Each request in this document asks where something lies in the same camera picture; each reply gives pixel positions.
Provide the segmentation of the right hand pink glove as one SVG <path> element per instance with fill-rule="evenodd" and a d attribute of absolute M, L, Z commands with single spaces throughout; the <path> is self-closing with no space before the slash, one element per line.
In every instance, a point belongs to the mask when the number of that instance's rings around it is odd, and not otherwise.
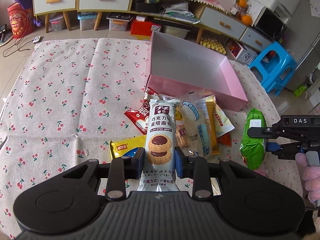
<path fill-rule="evenodd" d="M 297 153 L 295 160 L 296 164 L 302 168 L 302 179 L 308 192 L 308 199 L 312 204 L 316 204 L 319 200 L 319 166 L 308 166 L 304 153 Z"/>

